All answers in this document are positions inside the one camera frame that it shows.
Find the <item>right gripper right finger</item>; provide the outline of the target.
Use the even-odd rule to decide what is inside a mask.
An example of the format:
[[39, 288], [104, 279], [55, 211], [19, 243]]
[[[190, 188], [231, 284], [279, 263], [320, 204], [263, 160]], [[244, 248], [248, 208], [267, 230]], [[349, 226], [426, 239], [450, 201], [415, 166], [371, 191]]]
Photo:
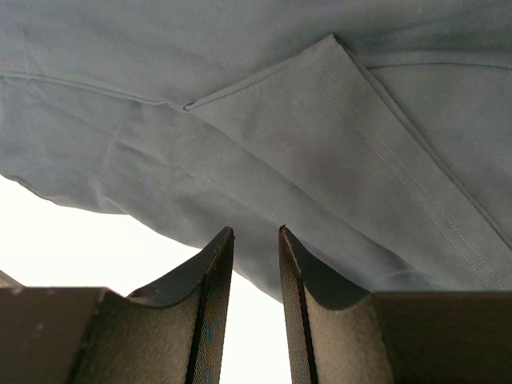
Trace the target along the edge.
[[278, 233], [295, 383], [508, 383], [507, 292], [371, 293]]

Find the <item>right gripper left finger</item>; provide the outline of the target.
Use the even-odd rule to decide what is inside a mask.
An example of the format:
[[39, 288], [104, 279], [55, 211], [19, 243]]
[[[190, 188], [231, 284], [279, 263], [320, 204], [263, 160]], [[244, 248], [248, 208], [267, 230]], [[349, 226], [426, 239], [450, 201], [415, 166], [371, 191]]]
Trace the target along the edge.
[[99, 287], [27, 287], [3, 275], [2, 382], [218, 382], [233, 258], [227, 227], [125, 297]]

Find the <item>blue grey t shirt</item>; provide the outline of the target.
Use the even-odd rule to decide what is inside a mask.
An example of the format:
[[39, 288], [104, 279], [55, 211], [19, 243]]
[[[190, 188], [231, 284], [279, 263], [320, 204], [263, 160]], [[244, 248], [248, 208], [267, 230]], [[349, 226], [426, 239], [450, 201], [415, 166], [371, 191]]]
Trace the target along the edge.
[[280, 298], [288, 225], [354, 283], [511, 288], [508, 1], [4, 1], [1, 173]]

